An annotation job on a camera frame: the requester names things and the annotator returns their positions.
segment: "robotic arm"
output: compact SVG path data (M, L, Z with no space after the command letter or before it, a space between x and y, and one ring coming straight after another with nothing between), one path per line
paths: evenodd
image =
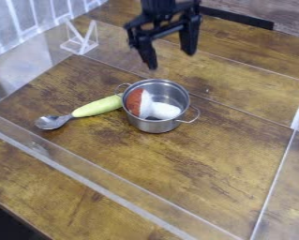
M126 23L125 28L129 32L130 46L138 50L150 69L158 68L152 42L174 32L180 32L182 50L188 55L194 55L202 22L200 3L201 0L190 0L180 4L176 0L142 0L144 12ZM173 22L173 17L178 13L181 17ZM149 23L153 23L153 28L144 29Z

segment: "small metal pot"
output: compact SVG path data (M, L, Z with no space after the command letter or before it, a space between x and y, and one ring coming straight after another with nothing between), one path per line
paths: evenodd
M189 91L178 83L162 79L149 79L137 82L136 84L124 83L117 87L116 93L118 93L122 86L129 87L122 96L124 108L128 113L130 123L142 131L150 133L168 132L174 130L181 125L181 123L190 124L198 119L201 111L196 107L190 106ZM170 105L181 108L180 115L168 120L152 120L149 118L144 119L137 117L126 107L129 95L137 88L145 88L150 92L154 101L169 103ZM197 110L197 116L190 121L185 121L184 117L189 107L193 107L194 110Z

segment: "spoon handle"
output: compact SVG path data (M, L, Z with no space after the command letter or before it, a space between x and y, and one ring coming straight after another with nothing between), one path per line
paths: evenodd
M83 107L78 108L73 112L74 117L85 117L85 116L94 116L102 113L108 113L113 110L117 110L122 107L122 97L113 95L110 97L105 97L101 100L97 100Z

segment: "metal spoon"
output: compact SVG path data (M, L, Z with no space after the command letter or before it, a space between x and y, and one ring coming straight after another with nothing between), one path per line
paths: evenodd
M57 116L57 115L47 115L42 116L35 120L35 125L45 129L53 130L61 128L74 117L86 117L94 116L102 113L108 113L113 110L117 110L122 107L122 98L120 95L114 95L106 97L101 100L92 102L90 104L85 105L83 107L78 108L71 114Z

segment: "pot handle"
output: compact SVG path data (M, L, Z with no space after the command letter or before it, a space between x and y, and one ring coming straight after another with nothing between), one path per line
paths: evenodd
M121 84L121 85L116 88L114 94L116 94L118 97L122 97L122 94L118 93L118 91L120 91L121 87L122 87L122 86L126 86L126 85L128 85L128 86L132 86L130 83L124 83L124 84Z
M198 119L198 117L201 116L201 110L197 108L197 107L194 107L194 106L192 106L193 108L194 108L194 110L197 111L197 116L190 120L190 121L184 121L184 120L178 120L178 119L176 119L174 121L176 122L181 122L181 123L185 123L185 124L190 124L190 123L193 123L197 119Z

